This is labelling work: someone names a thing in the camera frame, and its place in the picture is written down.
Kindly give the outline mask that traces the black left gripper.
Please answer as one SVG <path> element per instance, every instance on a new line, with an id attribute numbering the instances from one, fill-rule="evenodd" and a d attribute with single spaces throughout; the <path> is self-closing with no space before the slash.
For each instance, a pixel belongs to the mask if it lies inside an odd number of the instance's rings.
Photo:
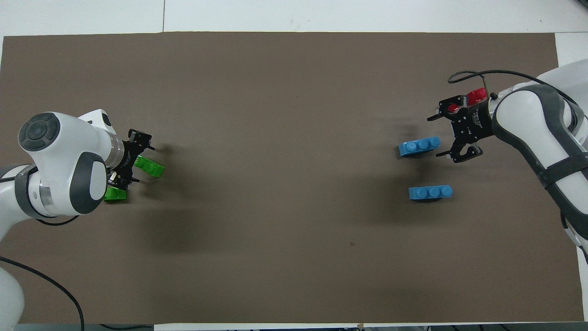
<path id="1" fill-rule="evenodd" d="M 117 189 L 126 191 L 132 183 L 140 180 L 133 177 L 132 168 L 138 156 L 138 151 L 151 149 L 150 134 L 139 130 L 129 130 L 129 140 L 111 138 L 111 151 L 108 157 L 108 184 Z"/>

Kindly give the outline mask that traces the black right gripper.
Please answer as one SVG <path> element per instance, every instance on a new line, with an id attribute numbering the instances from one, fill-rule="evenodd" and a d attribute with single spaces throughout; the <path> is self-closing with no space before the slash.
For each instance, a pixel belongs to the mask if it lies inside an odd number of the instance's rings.
<path id="1" fill-rule="evenodd" d="M 494 135 L 488 104 L 477 103 L 464 108 L 465 96 L 454 96 L 439 101 L 438 105 L 437 113 L 428 117 L 428 121 L 453 121 L 454 141 L 447 151 L 436 153 L 435 157 L 446 157 L 454 163 L 464 163 L 483 155 L 483 150 L 476 142 Z"/>

